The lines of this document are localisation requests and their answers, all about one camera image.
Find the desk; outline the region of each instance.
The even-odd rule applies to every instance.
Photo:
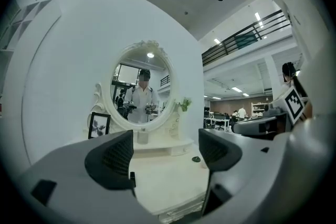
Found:
[[[214,118],[204,118],[205,120],[210,120],[211,121],[211,125],[212,125],[212,122],[214,121],[215,123],[216,122],[224,122],[224,127],[225,127],[225,131],[228,130],[229,128],[229,122],[230,120],[220,120],[220,119],[214,119]]]

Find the white lab coat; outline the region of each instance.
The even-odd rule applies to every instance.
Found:
[[[145,123],[148,121],[148,115],[146,114],[145,107],[148,103],[153,105],[158,105],[158,96],[155,90],[150,90],[146,87],[142,90],[140,86],[136,86],[134,92],[132,92],[133,87],[129,88],[125,95],[125,102],[133,101],[134,105],[137,107],[132,110],[132,113],[128,114],[128,120],[134,123]]]

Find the black and white photo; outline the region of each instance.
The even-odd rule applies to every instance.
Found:
[[[89,139],[109,133],[111,116],[93,112],[91,115]]]

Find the ceiling light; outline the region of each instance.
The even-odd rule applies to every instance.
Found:
[[[240,91],[237,87],[232,87],[231,89],[233,89],[233,90],[235,90],[235,91],[237,91],[237,92],[242,92],[242,91]]]
[[[255,16],[257,17],[257,20],[261,20],[259,13],[255,13]]]

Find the black metal railing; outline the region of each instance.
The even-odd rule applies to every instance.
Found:
[[[164,77],[162,80],[161,80],[161,86],[165,85],[165,84],[168,84],[170,82],[170,77],[169,75],[167,75],[166,77]]]
[[[267,35],[287,26],[290,26],[289,21],[285,18],[282,10],[278,10],[250,24],[204,52],[202,54],[203,66],[262,40],[266,38]]]

